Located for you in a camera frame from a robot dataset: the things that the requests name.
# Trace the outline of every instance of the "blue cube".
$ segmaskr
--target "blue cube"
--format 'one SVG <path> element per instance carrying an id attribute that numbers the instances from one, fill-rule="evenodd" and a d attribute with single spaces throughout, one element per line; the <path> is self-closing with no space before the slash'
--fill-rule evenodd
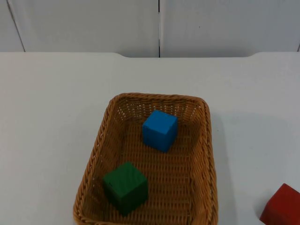
<path id="1" fill-rule="evenodd" d="M 177 136 L 177 117 L 154 110 L 142 125 L 144 144 L 167 152 Z"/>

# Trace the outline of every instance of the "cube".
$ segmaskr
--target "cube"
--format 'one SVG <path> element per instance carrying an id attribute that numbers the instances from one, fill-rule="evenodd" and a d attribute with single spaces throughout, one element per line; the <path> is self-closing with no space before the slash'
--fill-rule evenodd
<path id="1" fill-rule="evenodd" d="M 108 201 L 126 216 L 148 199 L 148 181 L 130 162 L 103 177 L 103 188 Z"/>
<path id="2" fill-rule="evenodd" d="M 177 117 L 154 110 L 142 125 L 144 144 L 167 152 L 177 136 Z"/>
<path id="3" fill-rule="evenodd" d="M 266 225 L 300 225 L 300 193 L 283 184 L 268 201 L 260 220 Z"/>

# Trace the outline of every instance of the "red cube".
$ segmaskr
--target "red cube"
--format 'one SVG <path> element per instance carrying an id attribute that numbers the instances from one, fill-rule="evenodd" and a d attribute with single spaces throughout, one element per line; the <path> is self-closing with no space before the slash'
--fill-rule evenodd
<path id="1" fill-rule="evenodd" d="M 283 184 L 268 201 L 260 220 L 266 225 L 300 225 L 300 193 Z"/>

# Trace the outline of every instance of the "woven basket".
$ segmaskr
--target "woven basket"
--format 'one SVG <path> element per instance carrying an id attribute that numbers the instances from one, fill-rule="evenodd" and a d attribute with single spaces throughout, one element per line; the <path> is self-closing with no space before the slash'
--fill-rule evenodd
<path id="1" fill-rule="evenodd" d="M 153 110 L 178 117 L 178 136 L 167 153 L 143 144 L 142 124 Z M 103 176 L 130 161 L 148 179 L 148 201 L 122 217 L 108 203 Z M 215 225 L 216 173 L 210 112 L 200 98 L 125 93 L 104 114 L 73 208 L 78 224 Z"/>

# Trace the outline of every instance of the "green cube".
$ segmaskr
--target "green cube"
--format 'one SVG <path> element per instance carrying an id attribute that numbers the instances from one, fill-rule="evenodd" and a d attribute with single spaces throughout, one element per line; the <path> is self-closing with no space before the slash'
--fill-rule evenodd
<path id="1" fill-rule="evenodd" d="M 108 201 L 126 216 L 148 199 L 148 181 L 130 162 L 120 165 L 103 178 Z"/>

